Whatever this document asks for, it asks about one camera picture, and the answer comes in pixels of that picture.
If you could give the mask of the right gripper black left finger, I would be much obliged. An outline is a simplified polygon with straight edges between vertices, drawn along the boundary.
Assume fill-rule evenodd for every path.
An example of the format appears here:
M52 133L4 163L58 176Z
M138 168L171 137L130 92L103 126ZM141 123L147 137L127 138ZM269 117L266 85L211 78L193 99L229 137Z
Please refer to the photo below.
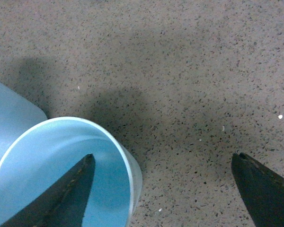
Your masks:
M81 227L95 171L92 154L84 156L39 197L2 227Z

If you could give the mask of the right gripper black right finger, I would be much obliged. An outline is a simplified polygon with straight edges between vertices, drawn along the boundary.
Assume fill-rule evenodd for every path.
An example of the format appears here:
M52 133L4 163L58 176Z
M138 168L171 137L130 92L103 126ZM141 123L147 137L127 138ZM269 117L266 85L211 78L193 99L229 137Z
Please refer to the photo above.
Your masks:
M235 153L231 170L257 227L284 227L284 178L245 153Z

